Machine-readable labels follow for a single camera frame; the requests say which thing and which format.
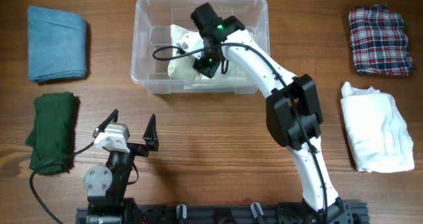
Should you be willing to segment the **plaid flannel cloth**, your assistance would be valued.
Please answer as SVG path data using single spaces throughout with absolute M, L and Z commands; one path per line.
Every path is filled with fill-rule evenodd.
M 414 70 L 401 14 L 387 5 L 357 7 L 348 13 L 350 47 L 358 75 L 407 76 Z

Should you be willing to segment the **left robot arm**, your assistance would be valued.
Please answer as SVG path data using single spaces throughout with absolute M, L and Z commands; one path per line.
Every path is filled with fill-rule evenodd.
M 83 223 L 145 223 L 142 211 L 133 198 L 125 198 L 126 188 L 134 184 L 131 172 L 137 171 L 136 157 L 148 157 L 159 149 L 156 116 L 153 114 L 143 135 L 144 144 L 129 142 L 126 124 L 118 122 L 118 110 L 113 112 L 93 132 L 93 145 L 109 152 L 105 165 L 90 168 L 84 177 L 89 203 Z

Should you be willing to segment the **cream cloth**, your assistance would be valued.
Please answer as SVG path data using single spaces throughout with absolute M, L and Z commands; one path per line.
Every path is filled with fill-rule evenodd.
M 176 24 L 171 25 L 171 45 L 176 46 L 176 40 L 183 33 L 191 31 Z M 200 53 L 193 56 L 186 56 L 179 59 L 171 60 L 168 66 L 168 74 L 172 79 L 187 79 L 187 80 L 208 80 L 208 77 L 202 75 L 200 72 L 193 68 L 195 59 L 200 57 Z M 221 73 L 221 66 L 219 65 L 213 79 L 227 80 L 227 79 L 240 79 L 247 80 L 246 74 L 238 68 L 233 62 L 229 62 L 228 70 L 225 74 Z

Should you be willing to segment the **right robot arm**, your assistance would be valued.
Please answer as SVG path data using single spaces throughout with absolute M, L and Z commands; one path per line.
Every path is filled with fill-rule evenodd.
M 194 61 L 196 71 L 212 78 L 225 61 L 239 66 L 266 99 L 266 126 L 272 138 L 288 149 L 303 189 L 310 223 L 330 223 L 343 214 L 321 149 L 323 114 L 314 80 L 284 69 L 250 36 L 234 16 L 219 17 L 209 3 L 190 15 L 204 47 Z

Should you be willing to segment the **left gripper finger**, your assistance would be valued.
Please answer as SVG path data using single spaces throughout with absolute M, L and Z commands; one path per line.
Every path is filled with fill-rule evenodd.
M 112 113 L 94 130 L 93 137 L 97 137 L 99 133 L 104 132 L 107 125 L 111 122 L 118 121 L 118 109 L 114 109 Z
M 145 129 L 145 133 L 143 135 L 143 140 L 145 141 L 145 145 L 147 146 L 148 150 L 150 151 L 158 151 L 159 150 L 159 140 L 157 135 L 157 126 L 156 126 L 156 116 L 152 114 L 148 125 Z

